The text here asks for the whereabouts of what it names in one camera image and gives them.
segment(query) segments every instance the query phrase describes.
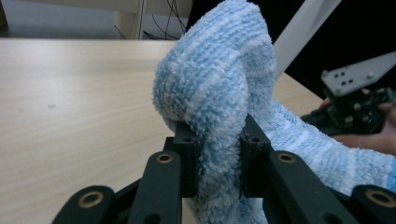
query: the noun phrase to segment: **hand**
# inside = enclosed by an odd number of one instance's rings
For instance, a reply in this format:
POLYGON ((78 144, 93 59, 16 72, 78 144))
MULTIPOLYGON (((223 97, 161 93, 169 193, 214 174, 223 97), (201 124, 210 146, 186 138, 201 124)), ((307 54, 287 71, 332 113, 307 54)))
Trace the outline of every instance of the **hand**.
MULTIPOLYGON (((325 99, 320 107, 330 103, 329 99, 325 99)), ((381 133, 342 134, 333 136, 333 138, 347 147, 370 148, 396 156, 396 106, 386 103, 379 105, 378 109, 384 113, 386 118, 381 133)))

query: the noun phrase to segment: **metal hole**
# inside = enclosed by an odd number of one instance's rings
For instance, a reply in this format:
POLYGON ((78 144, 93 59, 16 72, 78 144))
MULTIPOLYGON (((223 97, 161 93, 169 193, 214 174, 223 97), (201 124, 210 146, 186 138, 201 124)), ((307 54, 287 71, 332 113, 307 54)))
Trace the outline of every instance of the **metal hole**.
POLYGON ((145 217, 145 224, 159 224, 161 223, 161 217, 158 214, 150 214, 145 217))
POLYGON ((343 223, 343 221, 333 213, 325 213, 322 218, 326 223, 331 223, 331 224, 343 223))
POLYGON ((396 201, 383 190, 367 189, 365 195, 370 201, 387 208, 396 207, 396 201))
POLYGON ((162 154, 157 157, 157 162, 159 163, 168 163, 173 160, 173 157, 169 154, 162 154))
POLYGON ((293 163, 296 161, 296 159, 293 156, 287 153, 281 153, 277 155, 277 159, 286 163, 293 163))
POLYGON ((91 191, 82 195, 78 199, 78 206, 81 208, 91 208, 99 204, 105 196, 101 191, 91 191))

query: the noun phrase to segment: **wooden table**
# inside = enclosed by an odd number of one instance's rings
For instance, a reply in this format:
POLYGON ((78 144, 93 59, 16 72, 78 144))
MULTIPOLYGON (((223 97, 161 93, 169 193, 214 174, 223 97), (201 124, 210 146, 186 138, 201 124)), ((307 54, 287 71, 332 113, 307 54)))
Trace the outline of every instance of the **wooden table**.
MULTIPOLYGON (((151 88, 173 46, 0 39, 0 223, 50 223, 76 191, 141 177, 172 136, 151 88)), ((288 76, 276 97, 299 115, 320 103, 288 76)))

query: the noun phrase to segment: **screw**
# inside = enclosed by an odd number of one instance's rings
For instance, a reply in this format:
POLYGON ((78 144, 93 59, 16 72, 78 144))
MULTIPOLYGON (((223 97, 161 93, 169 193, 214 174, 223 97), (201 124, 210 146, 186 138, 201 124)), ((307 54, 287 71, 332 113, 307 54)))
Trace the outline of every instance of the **screw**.
POLYGON ((374 72, 369 72, 369 74, 367 74, 367 79, 372 79, 374 77, 374 72))
POLYGON ((345 123, 352 123, 353 122, 353 117, 352 116, 348 116, 348 117, 344 118, 344 122, 345 123))
POLYGON ((353 108, 355 109, 355 111, 360 111, 361 110, 361 104, 356 103, 353 105, 353 108))
POLYGON ((370 122, 370 117, 365 115, 365 116, 363 116, 363 118, 361 118, 361 121, 363 121, 364 123, 368 123, 368 122, 370 122))

